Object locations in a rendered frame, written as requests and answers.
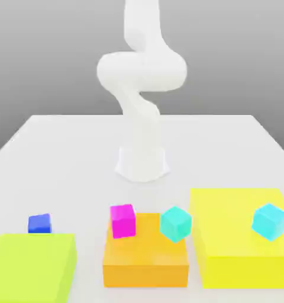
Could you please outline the small magenta cube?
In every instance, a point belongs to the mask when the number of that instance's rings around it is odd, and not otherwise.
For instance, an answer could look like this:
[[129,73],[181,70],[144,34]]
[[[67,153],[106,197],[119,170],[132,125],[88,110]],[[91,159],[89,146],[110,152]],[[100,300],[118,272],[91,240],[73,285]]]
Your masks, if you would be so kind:
[[136,217],[132,204],[113,205],[109,210],[113,238],[136,235]]

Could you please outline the small cyan cube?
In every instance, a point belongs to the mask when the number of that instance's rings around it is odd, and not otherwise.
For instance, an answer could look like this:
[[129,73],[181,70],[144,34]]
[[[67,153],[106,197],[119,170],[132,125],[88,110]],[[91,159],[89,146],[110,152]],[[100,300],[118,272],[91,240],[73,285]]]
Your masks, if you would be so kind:
[[192,216],[177,206],[160,214],[160,232],[173,243],[178,243],[190,235],[191,228]]
[[251,229],[266,240],[276,240],[284,233],[284,210],[271,203],[256,209]]

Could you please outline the small blue cube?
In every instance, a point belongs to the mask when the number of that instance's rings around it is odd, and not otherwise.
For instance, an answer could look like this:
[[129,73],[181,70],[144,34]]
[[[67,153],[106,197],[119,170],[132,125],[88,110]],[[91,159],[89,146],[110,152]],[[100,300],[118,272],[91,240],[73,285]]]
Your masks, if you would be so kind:
[[29,233],[51,233],[50,214],[32,215],[28,218]]

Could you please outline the large orange box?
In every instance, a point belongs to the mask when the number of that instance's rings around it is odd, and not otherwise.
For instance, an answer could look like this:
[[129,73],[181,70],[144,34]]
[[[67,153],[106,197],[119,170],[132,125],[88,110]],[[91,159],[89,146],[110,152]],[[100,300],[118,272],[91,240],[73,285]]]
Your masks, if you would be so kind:
[[113,238],[108,224],[102,262],[107,288],[184,288],[188,285],[186,243],[160,232],[160,214],[136,214],[136,236]]

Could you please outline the large yellow box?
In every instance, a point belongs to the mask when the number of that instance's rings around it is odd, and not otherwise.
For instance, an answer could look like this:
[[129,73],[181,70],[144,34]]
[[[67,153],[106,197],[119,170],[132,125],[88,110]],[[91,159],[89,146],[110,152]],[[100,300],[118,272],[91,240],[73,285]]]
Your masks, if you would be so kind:
[[284,210],[276,188],[192,188],[192,237],[205,289],[284,289],[284,233],[274,241],[252,230],[256,209]]

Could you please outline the large lime green box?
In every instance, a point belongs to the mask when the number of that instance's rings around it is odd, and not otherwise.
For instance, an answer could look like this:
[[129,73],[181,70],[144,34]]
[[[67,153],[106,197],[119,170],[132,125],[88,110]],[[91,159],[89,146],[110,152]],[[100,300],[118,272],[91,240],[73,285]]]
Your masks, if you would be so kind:
[[2,234],[0,303],[67,303],[76,262],[74,234]]

